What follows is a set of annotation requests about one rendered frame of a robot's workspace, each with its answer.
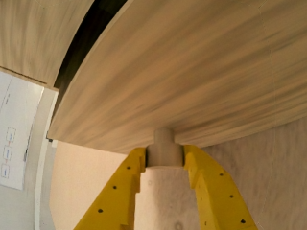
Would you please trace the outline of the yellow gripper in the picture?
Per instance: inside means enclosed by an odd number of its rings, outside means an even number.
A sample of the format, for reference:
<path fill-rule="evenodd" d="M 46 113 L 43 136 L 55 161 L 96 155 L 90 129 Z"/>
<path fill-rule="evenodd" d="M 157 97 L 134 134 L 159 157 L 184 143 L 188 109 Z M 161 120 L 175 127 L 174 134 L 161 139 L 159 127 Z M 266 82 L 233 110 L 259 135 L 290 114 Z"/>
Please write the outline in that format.
<path fill-rule="evenodd" d="M 231 175 L 195 145 L 183 146 L 184 170 L 195 189 L 201 230 L 258 230 Z M 146 148 L 122 161 L 73 230 L 134 230 L 136 193 Z"/>

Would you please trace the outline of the wooden drawer front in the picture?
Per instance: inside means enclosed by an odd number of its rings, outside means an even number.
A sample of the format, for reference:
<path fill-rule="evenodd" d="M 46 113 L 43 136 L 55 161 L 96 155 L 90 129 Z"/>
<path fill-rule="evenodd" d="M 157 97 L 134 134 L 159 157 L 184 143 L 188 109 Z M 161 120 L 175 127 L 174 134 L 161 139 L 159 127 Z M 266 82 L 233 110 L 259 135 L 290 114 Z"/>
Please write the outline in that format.
<path fill-rule="evenodd" d="M 146 169 L 173 170 L 185 144 L 305 116 L 307 0 L 101 0 L 47 138 L 125 155 L 145 147 Z"/>
<path fill-rule="evenodd" d="M 0 0 L 0 66 L 48 82 L 80 0 Z"/>

